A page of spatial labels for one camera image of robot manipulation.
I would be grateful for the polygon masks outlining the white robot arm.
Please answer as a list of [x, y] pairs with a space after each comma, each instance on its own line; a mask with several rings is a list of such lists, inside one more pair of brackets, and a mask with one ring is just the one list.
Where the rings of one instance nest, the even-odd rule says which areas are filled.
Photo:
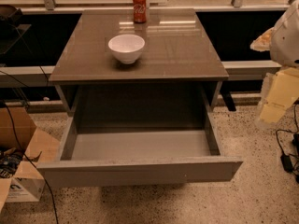
[[279, 71], [267, 73], [263, 79], [255, 124], [265, 129], [275, 125], [299, 98], [299, 1], [295, 0], [250, 48], [269, 51], [271, 60], [281, 65]]

